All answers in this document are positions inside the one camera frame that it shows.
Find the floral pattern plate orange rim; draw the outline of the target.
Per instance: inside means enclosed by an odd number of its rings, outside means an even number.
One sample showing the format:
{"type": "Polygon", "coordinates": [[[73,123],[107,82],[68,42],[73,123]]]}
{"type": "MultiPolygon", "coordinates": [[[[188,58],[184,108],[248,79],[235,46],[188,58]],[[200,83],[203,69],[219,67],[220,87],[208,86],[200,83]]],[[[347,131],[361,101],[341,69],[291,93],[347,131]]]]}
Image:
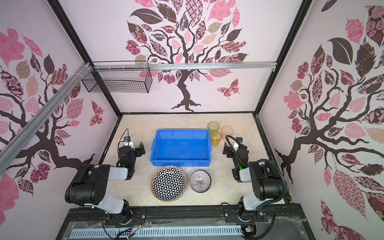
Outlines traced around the floral pattern plate orange rim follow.
{"type": "Polygon", "coordinates": [[[184,194],[187,184],[188,179],[182,169],[166,166],[153,175],[151,191],[156,199],[162,202],[173,202],[184,194]]]}

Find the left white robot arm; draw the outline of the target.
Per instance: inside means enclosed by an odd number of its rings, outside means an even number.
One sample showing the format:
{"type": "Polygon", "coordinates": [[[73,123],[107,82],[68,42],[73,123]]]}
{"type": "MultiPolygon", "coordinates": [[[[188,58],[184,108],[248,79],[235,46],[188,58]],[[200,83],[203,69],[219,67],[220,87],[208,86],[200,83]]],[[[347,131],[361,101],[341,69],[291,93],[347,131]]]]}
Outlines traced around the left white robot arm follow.
{"type": "Polygon", "coordinates": [[[65,193],[67,203],[92,207],[104,211],[120,225],[132,221],[133,213],[128,201],[107,191],[108,182],[130,180],[135,173],[136,159],[145,154],[142,143],[138,148],[123,146],[118,150],[119,162],[111,165],[90,165],[79,171],[65,193]]]}

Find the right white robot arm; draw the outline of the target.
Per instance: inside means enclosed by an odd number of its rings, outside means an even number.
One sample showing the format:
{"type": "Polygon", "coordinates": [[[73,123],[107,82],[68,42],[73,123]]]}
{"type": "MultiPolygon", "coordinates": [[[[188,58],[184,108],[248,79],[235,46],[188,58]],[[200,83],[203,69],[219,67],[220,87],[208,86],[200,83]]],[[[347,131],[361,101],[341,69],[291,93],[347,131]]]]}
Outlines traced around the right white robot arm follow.
{"type": "Polygon", "coordinates": [[[288,193],[287,182],[277,164],[268,159],[249,161],[246,146],[228,146],[227,158],[234,163],[232,174],[239,183],[251,183],[252,191],[238,202],[238,212],[259,211],[264,206],[283,200],[288,193]]]}

